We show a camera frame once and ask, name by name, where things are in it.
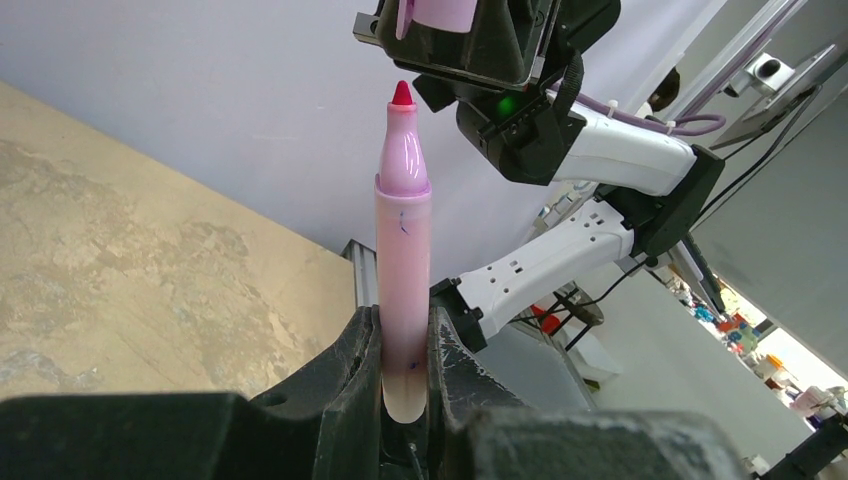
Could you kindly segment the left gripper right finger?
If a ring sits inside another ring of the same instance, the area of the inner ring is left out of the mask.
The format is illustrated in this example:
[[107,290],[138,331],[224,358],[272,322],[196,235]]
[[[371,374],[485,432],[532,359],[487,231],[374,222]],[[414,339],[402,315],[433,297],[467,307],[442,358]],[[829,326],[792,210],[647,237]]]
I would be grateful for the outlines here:
[[532,408],[429,313],[432,479],[746,479],[730,439],[686,412]]

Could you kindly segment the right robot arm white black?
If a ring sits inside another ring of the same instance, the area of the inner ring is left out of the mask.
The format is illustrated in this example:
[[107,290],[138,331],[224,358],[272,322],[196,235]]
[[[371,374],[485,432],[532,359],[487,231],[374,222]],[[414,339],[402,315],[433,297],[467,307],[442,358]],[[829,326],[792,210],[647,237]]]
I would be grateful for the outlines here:
[[[383,350],[421,353],[428,309],[480,350],[541,296],[596,267],[642,268],[688,235],[724,161],[674,127],[593,107],[582,56],[616,23],[616,1],[382,1],[355,38],[414,74],[387,106],[375,176]],[[417,108],[456,110],[464,137],[509,182],[597,184],[566,220],[501,259],[432,283],[432,184]]]

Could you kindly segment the purple pen cap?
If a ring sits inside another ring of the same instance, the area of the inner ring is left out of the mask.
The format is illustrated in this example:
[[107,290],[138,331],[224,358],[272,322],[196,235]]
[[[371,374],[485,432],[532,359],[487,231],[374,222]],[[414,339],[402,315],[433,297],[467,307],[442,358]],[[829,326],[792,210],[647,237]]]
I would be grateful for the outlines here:
[[450,33],[469,33],[477,3],[477,0],[401,0],[396,38],[403,39],[412,23]]

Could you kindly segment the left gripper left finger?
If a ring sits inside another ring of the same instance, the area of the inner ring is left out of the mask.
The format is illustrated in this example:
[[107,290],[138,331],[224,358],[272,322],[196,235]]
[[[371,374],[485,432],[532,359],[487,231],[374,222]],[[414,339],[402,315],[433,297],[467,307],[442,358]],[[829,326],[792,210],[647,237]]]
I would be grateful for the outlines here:
[[24,396],[1,404],[5,479],[375,479],[381,332],[338,339],[253,399],[234,392]]

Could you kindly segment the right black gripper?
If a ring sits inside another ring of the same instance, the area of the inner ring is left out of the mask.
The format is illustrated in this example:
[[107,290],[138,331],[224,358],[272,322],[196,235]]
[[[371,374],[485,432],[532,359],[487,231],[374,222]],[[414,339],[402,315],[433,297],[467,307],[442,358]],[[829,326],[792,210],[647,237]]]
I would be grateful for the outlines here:
[[404,70],[432,112],[455,105],[463,136],[508,181],[548,185],[586,127],[573,112],[585,53],[617,22],[618,1],[478,1],[469,33],[412,23],[400,1],[357,13],[352,33]]

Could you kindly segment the pink marker pen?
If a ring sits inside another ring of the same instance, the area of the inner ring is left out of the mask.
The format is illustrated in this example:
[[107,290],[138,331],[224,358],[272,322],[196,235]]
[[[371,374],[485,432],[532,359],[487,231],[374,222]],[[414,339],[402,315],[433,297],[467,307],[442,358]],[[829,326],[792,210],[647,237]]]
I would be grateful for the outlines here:
[[411,424],[428,398],[432,186],[405,81],[387,104],[374,193],[383,402],[392,420]]

